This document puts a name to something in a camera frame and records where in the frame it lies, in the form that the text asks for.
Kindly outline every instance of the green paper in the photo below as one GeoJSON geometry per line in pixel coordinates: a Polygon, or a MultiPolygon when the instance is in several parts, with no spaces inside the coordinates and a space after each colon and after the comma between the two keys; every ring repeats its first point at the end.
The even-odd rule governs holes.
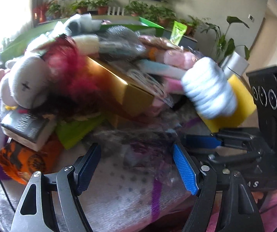
{"type": "Polygon", "coordinates": [[[69,150],[104,119],[104,116],[100,115],[86,121],[62,122],[57,125],[56,134],[64,148],[69,150]]]}
{"type": "Polygon", "coordinates": [[[175,21],[170,41],[173,44],[178,45],[182,39],[182,36],[186,33],[187,28],[188,28],[187,25],[184,25],[180,22],[175,21]]]}

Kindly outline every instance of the pink sponge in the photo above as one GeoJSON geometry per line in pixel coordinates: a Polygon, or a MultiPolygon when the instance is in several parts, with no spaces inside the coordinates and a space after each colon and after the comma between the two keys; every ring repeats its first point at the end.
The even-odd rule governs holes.
{"type": "Polygon", "coordinates": [[[164,54],[164,63],[166,65],[182,68],[184,66],[184,53],[175,50],[166,51],[164,54]]]}
{"type": "Polygon", "coordinates": [[[184,52],[184,65],[180,67],[185,70],[189,70],[193,67],[195,62],[197,61],[197,57],[191,52],[184,52]]]}

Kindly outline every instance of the green leaf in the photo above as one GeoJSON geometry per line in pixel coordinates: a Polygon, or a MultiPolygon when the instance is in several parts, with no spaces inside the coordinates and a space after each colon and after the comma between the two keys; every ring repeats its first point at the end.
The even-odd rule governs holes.
{"type": "Polygon", "coordinates": [[[241,19],[239,19],[237,17],[228,16],[227,17],[227,22],[230,25],[233,24],[233,23],[242,23],[242,24],[244,24],[249,29],[249,26],[245,22],[243,22],[241,19]]]}
{"type": "Polygon", "coordinates": [[[231,55],[234,52],[234,50],[235,50],[234,40],[233,40],[233,38],[230,38],[230,40],[228,41],[228,47],[225,52],[224,58],[231,55]]]}
{"type": "Polygon", "coordinates": [[[225,35],[222,35],[218,41],[218,45],[217,45],[217,48],[219,48],[222,51],[225,50],[226,48],[226,45],[227,45],[227,41],[226,41],[226,36],[225,35]]]}
{"type": "Polygon", "coordinates": [[[250,57],[250,50],[245,46],[245,59],[248,60],[250,57]]]}

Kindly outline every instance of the terracotta pot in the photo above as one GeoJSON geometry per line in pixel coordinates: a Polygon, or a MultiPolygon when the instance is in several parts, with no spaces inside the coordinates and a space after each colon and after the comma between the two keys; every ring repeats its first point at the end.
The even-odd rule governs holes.
{"type": "Polygon", "coordinates": [[[195,32],[196,32],[196,30],[194,30],[193,28],[192,28],[192,30],[190,31],[190,36],[192,36],[192,37],[194,37],[194,35],[195,35],[195,32]]]}
{"type": "Polygon", "coordinates": [[[41,23],[41,22],[46,22],[46,16],[45,16],[45,11],[43,11],[43,10],[40,10],[40,20],[39,20],[39,22],[41,23]]]}
{"type": "Polygon", "coordinates": [[[98,7],[98,15],[107,15],[108,6],[98,7]]]}
{"type": "Polygon", "coordinates": [[[167,28],[169,24],[170,24],[170,19],[159,18],[159,25],[162,26],[163,28],[167,28]]]}
{"type": "Polygon", "coordinates": [[[184,25],[187,26],[187,31],[186,31],[185,35],[188,36],[188,35],[191,34],[191,31],[192,31],[193,27],[192,27],[192,26],[189,26],[189,25],[187,25],[187,24],[184,24],[184,25]]]}
{"type": "Polygon", "coordinates": [[[78,8],[77,11],[80,15],[87,14],[88,8],[78,8]]]}
{"type": "Polygon", "coordinates": [[[60,17],[61,17],[60,11],[54,13],[54,19],[59,19],[60,17]]]}

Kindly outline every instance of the potted plant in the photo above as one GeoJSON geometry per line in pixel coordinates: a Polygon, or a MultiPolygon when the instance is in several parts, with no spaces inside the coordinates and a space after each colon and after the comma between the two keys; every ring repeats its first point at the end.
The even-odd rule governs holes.
{"type": "Polygon", "coordinates": [[[187,31],[186,31],[185,35],[189,35],[193,29],[193,24],[184,19],[179,19],[179,22],[187,26],[187,31]]]}
{"type": "Polygon", "coordinates": [[[227,33],[228,33],[228,30],[229,28],[231,27],[231,25],[233,23],[241,23],[241,24],[244,24],[248,29],[249,29],[249,26],[243,22],[242,20],[240,20],[239,18],[237,17],[231,17],[231,16],[228,16],[227,17],[227,22],[229,24],[226,32],[223,34],[220,30],[220,27],[215,25],[215,24],[212,24],[212,23],[205,23],[208,28],[207,29],[204,29],[201,31],[201,33],[203,32],[206,32],[206,34],[210,31],[210,30],[213,30],[215,31],[215,34],[216,34],[216,40],[214,42],[214,46],[212,48],[212,51],[214,50],[214,47],[216,46],[216,60],[219,60],[219,58],[221,57],[221,55],[223,54],[223,58],[222,60],[219,62],[219,65],[221,65],[221,63],[225,60],[225,58],[227,56],[230,56],[232,55],[232,53],[234,52],[234,50],[236,49],[236,47],[239,47],[239,46],[244,46],[244,51],[245,51],[245,59],[248,60],[249,59],[249,55],[250,55],[250,51],[249,49],[247,48],[247,46],[241,44],[241,45],[238,45],[238,46],[235,46],[235,43],[234,43],[234,39],[233,38],[230,38],[228,41],[226,40],[226,36],[227,36],[227,33]]]}
{"type": "Polygon", "coordinates": [[[98,15],[106,15],[108,11],[108,4],[112,0],[93,0],[92,6],[98,9],[98,15]]]}
{"type": "Polygon", "coordinates": [[[176,14],[173,10],[161,6],[158,7],[159,14],[158,14],[158,20],[159,20],[159,25],[162,26],[163,28],[167,28],[170,22],[176,18],[176,14]]]}
{"type": "Polygon", "coordinates": [[[202,19],[198,17],[194,17],[191,15],[188,15],[188,17],[191,19],[190,24],[192,25],[192,30],[190,31],[190,35],[194,36],[196,30],[201,27],[206,21],[208,21],[210,18],[204,17],[202,19]]]}
{"type": "Polygon", "coordinates": [[[125,10],[131,16],[138,17],[147,12],[148,4],[139,1],[129,1],[129,4],[126,5],[125,10]]]}
{"type": "Polygon", "coordinates": [[[88,13],[88,7],[90,6],[90,4],[90,0],[81,0],[79,2],[74,2],[72,4],[72,7],[75,11],[82,15],[88,13]]]}
{"type": "Polygon", "coordinates": [[[64,4],[61,7],[61,16],[63,18],[71,17],[76,14],[76,11],[73,9],[71,4],[64,4]]]}
{"type": "Polygon", "coordinates": [[[158,24],[159,14],[160,14],[159,8],[154,5],[150,5],[145,9],[145,12],[142,14],[142,17],[151,22],[158,24]]]}
{"type": "Polygon", "coordinates": [[[47,13],[49,15],[53,15],[54,19],[60,18],[61,17],[61,5],[59,5],[57,3],[52,3],[49,6],[49,9],[48,9],[47,13]]]}
{"type": "Polygon", "coordinates": [[[54,2],[55,0],[45,0],[42,5],[36,7],[33,9],[34,13],[34,18],[38,19],[39,18],[39,23],[45,22],[46,21],[46,12],[48,11],[50,5],[54,2]]]}

